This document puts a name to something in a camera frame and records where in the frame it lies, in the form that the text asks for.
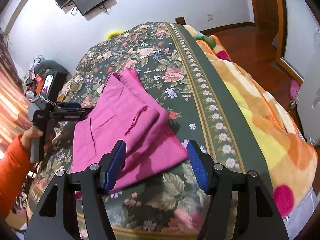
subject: pink slipper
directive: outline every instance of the pink slipper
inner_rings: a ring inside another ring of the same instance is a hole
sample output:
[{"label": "pink slipper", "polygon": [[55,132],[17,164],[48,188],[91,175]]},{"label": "pink slipper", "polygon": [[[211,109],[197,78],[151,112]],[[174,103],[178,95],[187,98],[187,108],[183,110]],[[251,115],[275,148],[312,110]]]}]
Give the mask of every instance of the pink slipper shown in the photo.
[{"label": "pink slipper", "polygon": [[292,100],[296,100],[299,90],[300,90],[300,86],[298,82],[295,80],[292,80],[290,85],[290,93],[289,93]]}]

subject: curtain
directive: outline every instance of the curtain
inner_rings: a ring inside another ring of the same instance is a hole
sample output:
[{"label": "curtain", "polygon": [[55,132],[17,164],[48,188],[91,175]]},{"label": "curtain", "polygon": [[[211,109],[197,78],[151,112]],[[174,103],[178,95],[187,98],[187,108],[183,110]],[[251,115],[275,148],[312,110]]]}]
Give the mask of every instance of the curtain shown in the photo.
[{"label": "curtain", "polygon": [[31,127],[28,105],[13,60],[0,35],[0,151],[5,152],[18,134]]}]

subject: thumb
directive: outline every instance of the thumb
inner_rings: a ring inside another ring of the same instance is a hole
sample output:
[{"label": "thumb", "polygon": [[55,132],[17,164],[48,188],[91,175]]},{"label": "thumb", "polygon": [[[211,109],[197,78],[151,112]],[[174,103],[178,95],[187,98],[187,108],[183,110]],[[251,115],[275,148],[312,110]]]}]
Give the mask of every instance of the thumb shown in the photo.
[{"label": "thumb", "polygon": [[26,139],[31,139],[31,138],[38,138],[43,135],[43,132],[37,129],[36,127],[31,127],[29,130],[26,130],[23,134],[23,136]]}]

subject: wooden floor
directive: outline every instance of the wooden floor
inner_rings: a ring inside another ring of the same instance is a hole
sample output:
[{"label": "wooden floor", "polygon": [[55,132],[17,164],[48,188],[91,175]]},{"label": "wooden floor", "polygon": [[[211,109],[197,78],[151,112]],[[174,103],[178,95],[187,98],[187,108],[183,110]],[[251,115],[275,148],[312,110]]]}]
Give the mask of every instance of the wooden floor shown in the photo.
[{"label": "wooden floor", "polygon": [[[248,26],[215,33],[233,62],[247,71],[266,91],[288,111],[300,131],[302,127],[296,109],[290,109],[291,77],[275,65],[276,49],[272,46],[271,33]],[[316,148],[320,156],[320,146]],[[313,183],[314,191],[320,192],[320,165]]]}]

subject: wall outlet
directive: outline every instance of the wall outlet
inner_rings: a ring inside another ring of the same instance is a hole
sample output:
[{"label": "wall outlet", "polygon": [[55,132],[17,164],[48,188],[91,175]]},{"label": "wall outlet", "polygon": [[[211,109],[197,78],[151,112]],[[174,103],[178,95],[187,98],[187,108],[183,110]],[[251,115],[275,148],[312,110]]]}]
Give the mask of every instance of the wall outlet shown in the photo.
[{"label": "wall outlet", "polygon": [[207,14],[207,21],[211,21],[212,20],[212,13]]}]

